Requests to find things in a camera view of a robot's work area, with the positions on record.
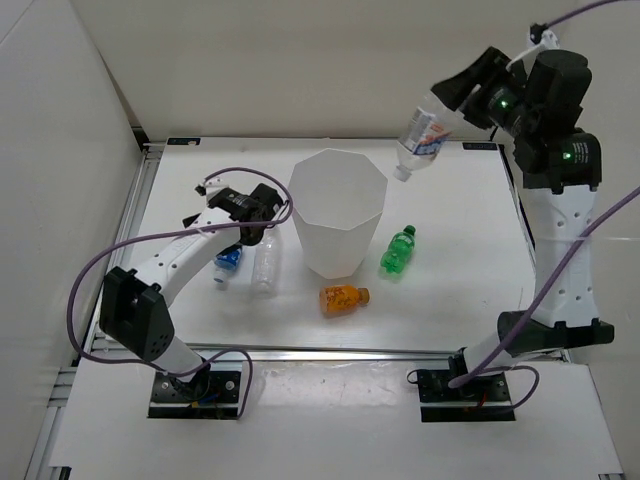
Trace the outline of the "green plastic soda bottle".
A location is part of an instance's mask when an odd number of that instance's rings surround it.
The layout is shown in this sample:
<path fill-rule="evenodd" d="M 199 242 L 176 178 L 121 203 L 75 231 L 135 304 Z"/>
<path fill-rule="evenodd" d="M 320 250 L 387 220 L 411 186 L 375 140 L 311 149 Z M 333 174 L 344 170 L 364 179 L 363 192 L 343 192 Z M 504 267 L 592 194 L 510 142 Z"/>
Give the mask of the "green plastic soda bottle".
<path fill-rule="evenodd" d="M 384 276 L 400 275 L 410 262 L 415 249 L 416 228 L 407 225 L 396 233 L 380 260 L 380 271 Z"/>

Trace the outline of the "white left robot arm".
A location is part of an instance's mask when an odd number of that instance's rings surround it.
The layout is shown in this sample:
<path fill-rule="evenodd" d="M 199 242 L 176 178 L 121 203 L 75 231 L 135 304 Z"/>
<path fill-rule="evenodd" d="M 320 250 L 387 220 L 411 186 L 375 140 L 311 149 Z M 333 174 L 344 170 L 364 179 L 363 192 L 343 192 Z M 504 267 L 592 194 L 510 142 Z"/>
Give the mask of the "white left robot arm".
<path fill-rule="evenodd" d="M 210 377 L 202 357 L 175 333 L 169 307 L 180 291 L 215 257 L 238 246 L 254 246 L 265 223 L 284 200 L 260 183 L 246 195 L 218 187 L 206 207 L 162 249 L 125 270 L 111 269 L 104 278 L 100 329 L 138 359 L 177 374 L 175 388 L 188 400 L 206 395 Z"/>

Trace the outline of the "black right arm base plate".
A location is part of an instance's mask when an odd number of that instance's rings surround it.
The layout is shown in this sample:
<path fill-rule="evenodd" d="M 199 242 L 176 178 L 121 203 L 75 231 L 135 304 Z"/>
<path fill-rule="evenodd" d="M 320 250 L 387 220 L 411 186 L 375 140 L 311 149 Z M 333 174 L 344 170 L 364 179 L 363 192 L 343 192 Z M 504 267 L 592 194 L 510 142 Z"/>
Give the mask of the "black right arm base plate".
<path fill-rule="evenodd" d="M 419 369 L 409 383 L 418 388 L 422 423 L 512 422 L 515 413 L 504 373 L 480 376 L 460 389 L 448 387 L 447 370 Z"/>

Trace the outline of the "blue label clear plastic bottle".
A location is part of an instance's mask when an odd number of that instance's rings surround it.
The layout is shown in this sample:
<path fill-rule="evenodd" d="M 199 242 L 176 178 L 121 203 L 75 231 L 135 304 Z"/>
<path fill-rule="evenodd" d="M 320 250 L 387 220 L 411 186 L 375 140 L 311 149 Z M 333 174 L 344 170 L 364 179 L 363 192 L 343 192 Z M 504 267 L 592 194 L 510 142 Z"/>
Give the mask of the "blue label clear plastic bottle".
<path fill-rule="evenodd" d="M 214 260 L 214 275 L 213 279 L 216 283 L 216 288 L 224 290 L 227 288 L 229 282 L 233 279 L 243 257 L 243 247 L 237 246 L 236 248 L 221 253 L 216 256 Z"/>

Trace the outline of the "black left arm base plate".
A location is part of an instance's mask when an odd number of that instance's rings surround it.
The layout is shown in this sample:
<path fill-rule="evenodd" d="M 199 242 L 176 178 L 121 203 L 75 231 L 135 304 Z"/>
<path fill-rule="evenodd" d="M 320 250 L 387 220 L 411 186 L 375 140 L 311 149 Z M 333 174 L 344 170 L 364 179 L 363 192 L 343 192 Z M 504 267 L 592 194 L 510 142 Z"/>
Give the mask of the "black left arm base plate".
<path fill-rule="evenodd" d="M 192 385 L 156 373 L 147 417 L 171 420 L 237 420 L 241 406 L 241 362 L 216 362 L 204 382 Z"/>

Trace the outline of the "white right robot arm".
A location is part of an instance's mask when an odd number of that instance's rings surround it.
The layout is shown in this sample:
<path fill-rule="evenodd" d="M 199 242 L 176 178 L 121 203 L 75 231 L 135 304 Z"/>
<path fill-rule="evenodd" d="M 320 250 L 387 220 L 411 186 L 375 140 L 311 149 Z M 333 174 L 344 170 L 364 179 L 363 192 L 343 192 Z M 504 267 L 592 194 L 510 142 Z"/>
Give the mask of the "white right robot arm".
<path fill-rule="evenodd" d="M 530 68 L 495 47 L 432 93 L 474 126 L 497 126 L 513 141 L 511 161 L 534 243 L 535 291 L 524 311 L 499 315 L 495 333 L 451 360 L 449 387 L 470 400 L 484 374 L 537 354 L 609 344 L 613 325 L 601 320 L 593 293 L 590 235 L 602 181 L 599 140 L 577 125 L 592 81 L 587 59 L 551 49 Z"/>

